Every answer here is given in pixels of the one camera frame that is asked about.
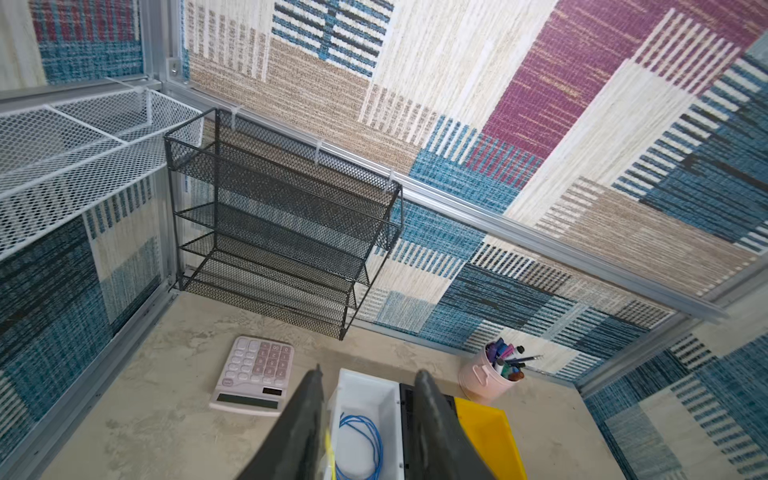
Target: white mesh shelf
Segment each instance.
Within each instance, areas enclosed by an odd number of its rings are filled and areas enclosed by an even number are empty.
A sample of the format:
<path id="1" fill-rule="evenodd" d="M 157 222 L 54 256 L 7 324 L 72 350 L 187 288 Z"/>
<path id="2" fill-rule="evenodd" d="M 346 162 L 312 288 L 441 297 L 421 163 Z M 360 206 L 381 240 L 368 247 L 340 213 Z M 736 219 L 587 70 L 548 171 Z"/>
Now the white mesh shelf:
<path id="1" fill-rule="evenodd" d="M 166 164 L 200 111 L 146 88 L 0 115 L 0 260 Z M 203 119 L 174 132 L 200 145 Z"/>

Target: yellow plastic bin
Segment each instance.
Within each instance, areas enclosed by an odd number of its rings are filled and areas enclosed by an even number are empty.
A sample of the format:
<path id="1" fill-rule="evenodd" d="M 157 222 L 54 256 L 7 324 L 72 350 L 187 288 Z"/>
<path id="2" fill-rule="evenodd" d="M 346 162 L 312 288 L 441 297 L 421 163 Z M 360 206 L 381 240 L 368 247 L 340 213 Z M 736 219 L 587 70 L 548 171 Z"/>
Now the yellow plastic bin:
<path id="1" fill-rule="evenodd" d="M 498 480 L 527 480 L 504 411 L 460 398 L 454 400 L 458 422 L 493 475 Z"/>

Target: blue cable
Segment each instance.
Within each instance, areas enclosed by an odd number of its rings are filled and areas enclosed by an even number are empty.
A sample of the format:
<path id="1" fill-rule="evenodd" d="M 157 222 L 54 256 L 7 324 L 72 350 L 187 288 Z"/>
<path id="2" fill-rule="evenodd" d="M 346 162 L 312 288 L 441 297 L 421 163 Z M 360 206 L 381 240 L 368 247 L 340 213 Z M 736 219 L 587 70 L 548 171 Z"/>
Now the blue cable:
<path id="1" fill-rule="evenodd" d="M 353 424 L 359 424 L 362 423 L 366 426 L 368 429 L 368 433 L 370 436 L 365 433 L 363 430 L 358 429 Z M 373 448 L 373 464 L 376 466 L 373 469 L 373 473 L 366 478 L 365 480 L 379 480 L 379 475 L 382 471 L 382 458 L 384 456 L 384 446 L 382 444 L 382 437 L 379 435 L 379 430 L 376 428 L 376 425 L 366 416 L 363 415 L 347 415 L 344 416 L 344 413 L 341 414 L 341 422 L 339 422 L 339 427 L 343 427 L 344 425 L 348 425 L 349 427 L 355 429 L 360 435 L 366 437 L 366 440 L 368 440 L 368 443 L 371 444 L 371 447 Z M 344 475 L 344 473 L 339 468 L 338 462 L 336 463 L 336 476 L 339 478 L 339 480 L 352 480 L 350 477 Z"/>

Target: mesh shelf tier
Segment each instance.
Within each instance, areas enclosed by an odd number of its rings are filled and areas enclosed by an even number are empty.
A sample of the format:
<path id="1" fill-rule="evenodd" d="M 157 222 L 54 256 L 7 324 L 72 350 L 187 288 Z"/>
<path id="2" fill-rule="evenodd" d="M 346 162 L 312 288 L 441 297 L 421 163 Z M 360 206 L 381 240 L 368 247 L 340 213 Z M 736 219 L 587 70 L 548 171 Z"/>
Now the mesh shelf tier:
<path id="1" fill-rule="evenodd" d="M 196 179 L 174 206 L 178 267 L 180 252 L 198 265 L 179 288 L 343 339 L 372 285 L 366 261 L 374 247 L 386 261 L 402 231 L 402 187 L 228 112 L 206 116 L 205 147 L 166 134 L 171 191 Z"/>
<path id="2" fill-rule="evenodd" d="M 200 111 L 146 88 L 0 114 L 0 260 L 165 165 Z"/>
<path id="3" fill-rule="evenodd" d="M 389 250 L 397 235 L 398 227 L 383 218 L 386 214 L 383 205 L 266 158 L 229 145 L 221 145 L 218 155 L 213 153 L 216 149 L 213 145 L 203 151 L 174 141 L 171 149 L 174 158 L 180 159 L 172 168 L 216 184 L 223 190 L 219 196 L 222 203 L 279 223 L 355 257 L 365 257 L 371 242 Z"/>
<path id="4" fill-rule="evenodd" d="M 201 257 L 210 256 L 211 260 L 356 308 L 354 282 L 275 255 L 221 233 L 207 233 L 184 244 L 181 248 Z"/>
<path id="5" fill-rule="evenodd" d="M 316 145 L 305 144 L 245 118 L 235 117 L 227 111 L 219 111 L 219 114 L 219 141 L 222 144 L 239 147 L 310 175 L 315 181 L 355 194 L 361 202 L 356 210 L 368 212 L 362 207 L 364 203 L 389 208 L 400 192 L 400 184 L 397 182 L 318 150 Z M 386 211 L 382 211 L 381 215 L 368 213 L 384 218 Z"/>
<path id="6" fill-rule="evenodd" d="M 335 338 L 345 329 L 344 306 L 213 259 L 182 281 L 192 293 Z"/>
<path id="7" fill-rule="evenodd" d="M 362 258 L 225 204 L 218 204 L 217 211 L 214 210 L 214 204 L 210 203 L 183 210 L 177 215 L 262 250 L 348 280 L 370 284 Z"/>

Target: calculator display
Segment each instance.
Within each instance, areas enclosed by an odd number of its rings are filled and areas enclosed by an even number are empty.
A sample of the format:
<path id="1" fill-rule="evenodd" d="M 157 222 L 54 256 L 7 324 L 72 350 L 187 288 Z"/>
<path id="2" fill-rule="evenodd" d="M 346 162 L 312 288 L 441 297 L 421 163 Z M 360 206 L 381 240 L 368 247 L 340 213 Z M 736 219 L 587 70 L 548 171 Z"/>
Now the calculator display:
<path id="1" fill-rule="evenodd" d="M 273 400 L 257 399 L 254 397 L 230 395 L 229 393 L 220 393 L 218 398 L 219 402 L 227 403 L 240 403 L 241 405 L 250 405 L 255 407 L 264 407 L 265 409 L 276 409 L 277 402 Z"/>

